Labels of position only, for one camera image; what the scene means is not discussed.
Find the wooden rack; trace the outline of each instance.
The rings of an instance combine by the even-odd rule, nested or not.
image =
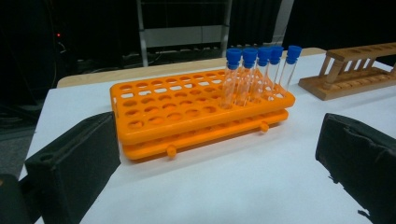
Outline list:
[[[317,77],[301,78],[299,86],[326,101],[396,85],[396,64],[390,72],[373,67],[377,57],[396,54],[396,42],[331,49]],[[330,61],[332,67],[326,74]]]

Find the blue cap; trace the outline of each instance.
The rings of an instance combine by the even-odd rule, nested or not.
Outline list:
[[[272,46],[271,49],[272,49],[272,53],[271,53],[270,63],[277,64],[280,62],[280,57],[282,56],[283,48],[280,46]]]
[[[242,50],[240,49],[227,49],[226,58],[227,58],[227,66],[230,69],[236,69],[239,66],[239,62],[241,61]]]
[[[256,49],[244,49],[242,52],[242,57],[244,59],[244,66],[246,68],[251,68],[254,66],[254,63],[257,59],[257,50]]]
[[[271,48],[259,48],[259,66],[265,66],[268,64],[268,59],[270,59],[272,53]]]
[[[302,48],[294,45],[290,45],[288,49],[288,57],[286,58],[287,63],[297,62],[298,57],[300,57]]]

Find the test tube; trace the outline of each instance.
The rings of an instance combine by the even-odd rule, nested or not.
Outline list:
[[[279,97],[286,97],[291,77],[293,76],[294,68],[296,67],[298,57],[300,57],[301,50],[302,48],[298,46],[289,46],[288,56],[286,57],[285,65],[283,66],[282,75],[276,83],[277,96]]]
[[[259,48],[257,65],[254,79],[250,87],[249,101],[259,103],[262,100],[265,91],[265,77],[267,74],[268,60],[271,57],[272,50],[270,48]]]
[[[256,49],[244,49],[242,51],[242,68],[238,79],[238,86],[236,88],[235,104],[245,106],[249,97],[249,88],[251,80],[254,77],[254,65],[257,58]]]
[[[221,108],[229,109],[233,104],[233,92],[241,55],[241,49],[227,49],[226,51],[227,64],[224,71],[221,101],[219,104]]]
[[[268,70],[265,77],[265,95],[268,96],[268,100],[273,99],[275,92],[276,75],[279,70],[280,57],[282,56],[283,48],[280,46],[271,47],[271,57],[268,64]]]

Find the black pad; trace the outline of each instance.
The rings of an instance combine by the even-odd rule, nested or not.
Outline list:
[[[25,162],[46,223],[79,223],[120,165],[113,116],[84,119]]]
[[[355,119],[326,114],[316,159],[370,213],[396,223],[396,140]]]

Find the test tube rack base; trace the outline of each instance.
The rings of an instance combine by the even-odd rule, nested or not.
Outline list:
[[[328,50],[319,75],[301,78],[299,86],[326,101],[396,85],[396,64],[390,72],[373,67],[377,57],[393,54],[396,43]]]
[[[133,161],[209,143],[286,120],[294,96],[219,106],[224,69],[124,82],[110,88],[118,138]]]

